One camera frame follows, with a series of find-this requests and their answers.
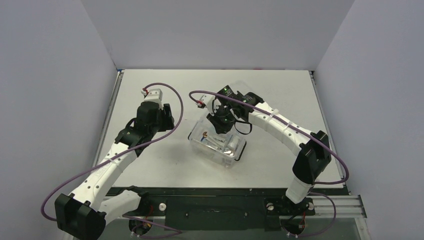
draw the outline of screw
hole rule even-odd
[[[159,204],[159,210],[165,211],[165,209],[167,209],[167,205],[165,203],[162,202],[161,204]]]

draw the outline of black strap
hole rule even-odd
[[[250,130],[249,130],[249,132],[248,132],[248,133],[244,133],[244,132],[239,131],[239,130],[237,129],[237,127],[236,127],[237,123],[241,123],[241,124],[249,124],[249,125],[250,125]],[[250,133],[252,132],[253,125],[252,125],[250,122],[236,120],[236,121],[235,121],[235,123],[234,123],[234,128],[235,128],[235,130],[236,130],[239,134],[241,134],[241,135],[248,135],[248,134],[250,134]]]

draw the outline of white arm segment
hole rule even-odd
[[[109,189],[124,169],[137,158],[136,152],[133,150],[110,162],[109,158],[127,149],[128,145],[126,144],[112,144],[106,157],[101,161],[101,163],[105,161],[109,161],[109,163],[93,171],[81,185],[75,188],[71,192],[74,194],[73,198],[81,203],[89,201],[90,208],[98,211]]]
[[[258,103],[257,108],[265,110],[269,113],[275,113],[275,116],[283,119],[290,125],[296,127],[297,129],[302,130],[303,132],[310,134],[311,131],[305,129],[295,123],[291,122],[281,114],[278,114],[277,109],[271,108],[268,103]],[[296,132],[295,130],[289,128],[287,125],[284,125],[275,118],[272,118],[270,115],[263,114],[262,112],[254,110],[249,113],[249,122],[255,126],[260,127],[274,138],[280,140],[284,145],[286,145],[291,152],[297,157],[301,151],[300,144],[306,144],[310,139],[304,136],[301,133]],[[299,180],[296,176],[293,177],[290,187],[285,192],[285,195],[295,204],[300,203],[308,194],[312,185],[304,183]]]
[[[122,215],[136,210],[139,207],[141,197],[133,191],[124,190],[121,194],[114,196],[101,203],[99,212],[105,212],[106,225]]]

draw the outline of transparent plastic container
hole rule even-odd
[[[226,134],[216,134],[206,115],[197,121],[188,140],[199,155],[226,168],[240,160],[246,147],[245,138],[234,127]]]

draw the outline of wall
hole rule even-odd
[[[424,1],[356,0],[315,78],[375,240],[423,239]]]
[[[60,239],[40,205],[93,164],[116,69],[79,0],[2,0],[0,33],[0,238]]]
[[[354,0],[82,0],[118,68],[314,70]]]

